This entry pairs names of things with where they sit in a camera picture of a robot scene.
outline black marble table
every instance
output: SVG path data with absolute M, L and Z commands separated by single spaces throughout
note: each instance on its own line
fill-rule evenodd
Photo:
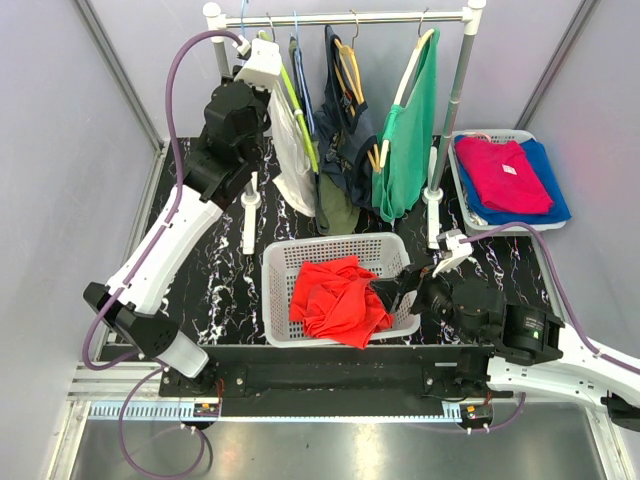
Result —
M 183 154 L 190 140 L 182 139 Z M 262 206 L 258 212 L 256 253 L 242 254 L 241 238 L 244 210 L 237 199 L 222 218 L 197 243 L 176 274 L 164 297 L 162 311 L 181 323 L 182 330 L 201 345 L 264 345 L 262 323 L 261 266 L 264 249 L 279 240 L 318 236 L 314 220 L 307 218 L 284 201 L 272 182 L 279 173 L 271 143 L 265 166 L 260 170 L 258 190 Z M 173 153 L 167 155 L 147 227 L 157 218 L 175 182 Z M 440 207 L 443 231 L 463 227 L 460 205 L 447 166 L 442 188 L 445 196 Z M 363 211 L 357 233 L 394 232 L 405 244 L 412 263 L 421 264 L 435 254 L 427 249 L 427 209 L 422 202 L 398 219 L 395 225 L 384 223 Z M 528 237 L 500 237 L 480 241 L 474 255 L 456 271 L 446 274 L 447 281 L 481 279 L 504 291 L 511 303 L 524 303 L 551 310 L 547 289 Z M 438 319 L 423 316 L 420 329 L 410 337 L 390 339 L 386 344 L 457 343 L 453 329 Z

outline folded clothes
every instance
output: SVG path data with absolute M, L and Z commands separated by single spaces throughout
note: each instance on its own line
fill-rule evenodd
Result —
M 375 332 L 391 328 L 378 295 L 369 287 L 377 278 L 358 266 L 358 257 L 302 264 L 291 299 L 290 319 L 302 322 L 304 333 L 364 348 Z
M 483 206 L 509 213 L 549 213 L 553 200 L 518 143 L 465 137 L 456 143 L 456 154 Z
M 458 141 L 465 137 L 456 138 L 456 147 Z M 553 200 L 553 206 L 547 214 L 544 215 L 521 215 L 517 213 L 505 213 L 492 210 L 482 205 L 478 192 L 469 177 L 469 174 L 462 166 L 459 165 L 460 179 L 465 187 L 467 193 L 467 204 L 475 213 L 484 218 L 490 225 L 504 225 L 509 222 L 524 222 L 530 225 L 541 225 L 548 223 L 559 223 L 569 220 L 571 218 L 571 212 L 567 206 L 567 202 L 562 196 L 560 186 L 556 181 L 556 177 L 553 174 L 549 157 L 544 149 L 544 145 L 535 140 L 527 140 L 520 144 L 520 147 L 524 150 L 527 160 L 533 168 L 533 171 L 544 185 L 545 190 Z

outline plastic basket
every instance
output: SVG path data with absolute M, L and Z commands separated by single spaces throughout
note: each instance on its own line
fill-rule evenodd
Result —
M 458 168 L 458 158 L 454 148 L 455 139 L 458 135 L 464 135 L 465 133 L 479 132 L 485 133 L 491 137 L 492 143 L 507 143 L 511 140 L 515 140 L 518 143 L 526 142 L 527 140 L 534 139 L 535 137 L 524 130 L 508 130 L 508 129 L 489 129 L 489 130 L 464 130 L 453 132 L 451 145 L 449 145 L 449 161 L 451 162 L 451 172 L 453 174 L 453 181 L 456 185 L 456 191 L 458 192 L 458 200 L 460 201 L 460 209 L 462 210 L 462 218 L 464 220 L 465 232 L 467 235 L 476 235 L 478 233 L 486 232 L 498 225 L 479 225 L 471 218 L 469 214 L 469 206 L 467 205 L 466 196 L 464 192 L 464 186 L 460 179 L 460 171 Z M 542 232 L 545 230 L 555 230 L 564 227 L 567 222 L 548 223 L 542 225 L 532 225 L 533 228 Z M 513 235 L 530 235 L 527 230 L 521 227 L 513 227 L 503 232 L 497 233 L 496 236 L 513 236 Z
M 357 255 L 360 266 L 379 277 L 394 277 L 409 264 L 402 239 L 393 233 L 290 240 L 267 247 L 262 264 L 262 317 L 271 345 L 284 348 L 338 343 L 306 336 L 302 323 L 289 321 L 289 304 L 303 262 L 321 263 L 350 255 Z M 409 313 L 415 295 L 412 292 L 405 296 L 393 326 L 374 333 L 372 340 L 411 335 L 420 327 L 420 316 Z

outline gray wall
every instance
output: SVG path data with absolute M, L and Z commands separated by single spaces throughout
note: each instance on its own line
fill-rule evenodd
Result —
M 173 56 L 184 41 L 206 30 L 206 0 L 92 0 L 101 21 L 156 129 L 167 137 L 164 84 Z M 554 51 L 579 0 L 488 0 L 459 112 L 460 127 L 504 128 L 514 125 Z M 223 12 L 239 16 L 241 0 L 221 0 Z M 458 10 L 466 0 L 251 0 L 246 15 L 365 11 Z M 442 128 L 446 100 L 462 41 L 461 24 L 439 24 L 439 107 Z M 293 28 L 278 28 L 279 43 L 288 43 Z M 355 26 L 337 27 L 345 42 Z M 253 38 L 255 29 L 247 29 Z M 325 54 L 322 27 L 305 27 L 301 42 L 313 103 L 322 102 Z M 400 77 L 417 41 L 417 25 L 365 25 L 356 41 L 363 87 L 377 127 L 389 111 Z M 202 110 L 218 85 L 213 46 L 196 47 L 183 62 L 176 84 L 176 122 L 180 135 L 198 135 Z
M 640 355 L 640 4 L 601 2 L 530 127 L 574 218 L 548 234 L 587 333 Z M 640 472 L 640 434 L 625 432 Z
M 153 152 L 72 2 L 3 0 L 0 45 L 0 469 L 35 479 Z

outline cable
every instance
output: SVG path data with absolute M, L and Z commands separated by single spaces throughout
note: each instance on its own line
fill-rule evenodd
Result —
M 520 396 L 520 402 L 518 402 L 518 408 L 515 409 L 515 411 L 511 414 L 511 416 L 509 418 L 507 418 L 504 422 L 496 425 L 495 427 L 489 427 L 487 430 L 481 430 L 481 429 L 477 429 L 477 430 L 471 430 L 471 433 L 490 433 L 490 432 L 495 432 L 496 430 L 502 430 L 503 428 L 507 428 L 509 425 L 511 425 L 513 422 L 516 421 L 516 418 L 518 417 L 518 415 L 520 415 L 522 413 L 522 411 L 524 410 L 524 402 L 527 399 L 527 394 L 526 393 L 522 393 L 522 395 Z M 410 423 L 409 426 L 414 427 L 414 428 L 419 428 L 421 430 L 428 430 L 430 432 L 435 432 L 435 433 L 444 433 L 444 434 L 449 434 L 449 433 L 455 433 L 455 434 L 465 434 L 468 435 L 469 432 L 467 430 L 461 430 L 460 428 L 456 429 L 456 430 L 449 430 L 446 428 L 437 428 L 437 427 L 431 427 L 429 425 L 422 425 L 422 424 L 417 424 L 417 423 Z
M 531 225 L 528 225 L 523 222 L 510 222 L 505 225 L 501 225 L 497 228 L 494 228 L 492 230 L 489 230 L 487 232 L 481 233 L 479 235 L 474 235 L 472 237 L 465 238 L 464 240 L 461 240 L 460 243 L 476 242 L 478 240 L 491 237 L 496 233 L 502 232 L 503 230 L 506 230 L 511 227 L 522 227 L 528 230 L 531 233 L 531 235 L 533 235 L 533 237 L 540 244 L 540 247 L 542 248 L 542 253 L 544 254 L 544 257 L 547 260 L 547 264 L 549 265 L 549 270 L 551 271 L 551 276 L 553 277 L 553 281 L 555 282 L 558 288 L 558 293 L 560 294 L 562 303 L 564 304 L 565 308 L 567 309 L 567 313 L 569 314 L 569 319 L 571 320 L 571 324 L 573 325 L 573 328 L 576 330 L 578 337 L 580 337 L 580 340 L 582 340 L 582 343 L 584 344 L 584 346 L 587 347 L 587 349 L 597 357 L 600 357 L 606 360 L 607 362 L 612 363 L 613 365 L 623 368 L 629 372 L 635 373 L 636 375 L 640 375 L 640 368 L 634 367 L 633 365 L 629 365 L 628 363 L 623 362 L 622 360 L 618 360 L 617 358 L 612 357 L 611 355 L 608 355 L 606 353 L 601 353 L 598 347 L 596 347 L 593 343 L 591 343 L 591 340 L 589 339 L 589 337 L 587 337 L 586 333 L 584 332 L 584 328 L 582 327 L 582 324 L 578 320 L 578 317 L 576 316 L 575 312 L 573 311 L 573 308 L 571 307 L 571 303 L 569 302 L 569 298 L 567 297 L 567 294 L 564 291 L 562 283 L 560 283 L 560 278 L 558 277 L 558 272 L 556 271 L 556 267 L 551 258 L 551 252 L 549 251 L 549 247 L 547 243 L 542 238 L 542 235 L 540 235 L 540 232 L 538 232 Z
M 227 32 L 222 30 L 212 30 L 209 32 L 203 32 L 187 40 L 187 42 L 182 46 L 182 48 L 178 50 L 178 53 L 176 54 L 175 58 L 173 59 L 173 62 L 171 63 L 171 67 L 169 68 L 169 74 L 167 77 L 164 101 L 165 101 L 165 112 L 167 115 L 167 126 L 169 127 L 169 135 L 171 137 L 171 148 L 173 150 L 174 164 L 176 167 L 176 198 L 174 199 L 173 204 L 171 205 L 171 208 L 167 213 L 167 216 L 164 220 L 164 225 L 162 225 L 158 229 L 156 234 L 153 236 L 153 238 L 149 242 L 149 245 L 147 245 L 147 248 L 144 249 L 144 251 L 138 258 L 136 263 L 131 268 L 131 271 L 129 272 L 129 274 L 123 279 L 122 283 L 124 285 L 128 285 L 129 283 L 131 283 L 131 280 L 133 280 L 136 273 L 138 273 L 138 270 L 140 270 L 140 267 L 142 266 L 142 264 L 147 259 L 147 257 L 149 256 L 153 248 L 158 243 L 164 231 L 167 229 L 167 225 L 171 224 L 171 220 L 173 219 L 174 215 L 178 211 L 178 207 L 180 206 L 180 201 L 182 200 L 182 187 L 183 187 L 183 181 L 184 181 L 183 179 L 184 165 L 182 161 L 182 153 L 180 152 L 180 145 L 178 144 L 178 135 L 176 133 L 176 126 L 173 120 L 173 84 L 175 83 L 178 67 L 180 66 L 180 63 L 182 62 L 187 52 L 191 50 L 191 48 L 197 43 L 200 43 L 202 40 L 206 40 L 212 37 L 227 37 L 232 39 L 238 45 L 242 43 L 242 41 L 240 40 L 240 37 L 238 37 L 235 33 L 232 33 L 232 32 Z M 94 318 L 93 322 L 91 323 L 91 326 L 89 327 L 89 331 L 87 332 L 87 335 L 84 339 L 84 343 L 82 345 L 82 361 L 84 362 L 85 367 L 87 367 L 89 370 L 94 370 L 94 371 L 107 370 L 111 367 L 116 366 L 120 362 L 125 360 L 130 360 L 131 358 L 137 355 L 137 352 L 135 350 L 131 352 L 127 352 L 105 365 L 97 365 L 93 363 L 91 361 L 91 357 L 89 356 L 91 342 L 93 341 L 93 336 L 95 335 L 96 330 L 100 325 L 100 322 L 104 319 L 104 316 L 109 311 L 109 309 L 116 303 L 120 295 L 122 295 L 122 292 L 124 292 L 124 287 L 118 288 L 114 292 L 111 298 L 109 298 L 109 300 L 107 300 L 107 302 L 100 309 L 100 311 L 96 315 L 96 318 Z
M 437 382 L 440 382 L 442 384 L 442 388 L 446 390 L 446 385 L 444 383 L 444 379 L 439 378 L 437 380 Z M 438 395 L 434 395 L 434 394 L 432 394 L 430 392 L 431 392 L 431 390 L 433 390 L 433 387 L 435 387 L 435 385 L 436 385 L 435 382 L 433 384 L 431 384 L 429 389 L 422 396 L 423 397 L 428 397 L 428 398 L 435 398 L 436 400 L 442 400 L 443 402 L 451 402 L 451 403 L 464 402 L 467 398 L 469 398 L 469 395 L 466 395 L 462 391 L 462 387 L 460 385 L 458 385 L 458 388 L 460 390 L 461 398 L 446 398 L 446 397 L 441 397 L 441 396 L 438 396 Z
M 138 473 L 140 473 L 142 475 L 145 475 L 148 478 L 152 478 L 152 479 L 155 479 L 155 480 L 181 480 L 181 479 L 186 478 L 187 476 L 189 476 L 191 474 L 191 472 L 193 472 L 198 467 L 198 465 L 202 461 L 202 457 L 204 456 L 204 448 L 205 448 L 205 445 L 206 445 L 208 439 L 205 436 L 205 434 L 202 433 L 197 428 L 193 427 L 191 429 L 191 431 L 197 433 L 197 435 L 200 437 L 200 452 L 198 453 L 198 456 L 196 457 L 195 462 L 193 462 L 193 465 L 191 465 L 184 472 L 176 474 L 176 475 L 157 475 L 155 473 L 149 472 L 148 470 L 145 470 L 144 468 L 142 468 L 140 465 L 138 465 L 133 460 L 133 458 L 131 457 L 131 454 L 127 450 L 127 446 L 124 443 L 124 413 L 125 413 L 125 411 L 127 409 L 127 405 L 129 405 L 129 402 L 131 401 L 131 399 L 133 398 L 135 393 L 138 391 L 138 389 L 140 387 L 142 387 L 142 385 L 147 380 L 149 380 L 151 377 L 154 377 L 155 375 L 158 375 L 159 373 L 162 373 L 162 368 L 158 368 L 157 370 L 154 370 L 149 375 L 147 375 L 142 380 L 140 380 L 136 384 L 136 386 L 133 387 L 131 392 L 129 392 L 129 395 L 127 395 L 127 398 L 125 399 L 124 403 L 122 404 L 122 408 L 120 409 L 120 414 L 118 415 L 118 440 L 120 442 L 120 451 L 122 452 L 122 455 L 124 456 L 124 459 L 131 466 L 131 468 L 133 468 L 136 472 L 138 472 Z

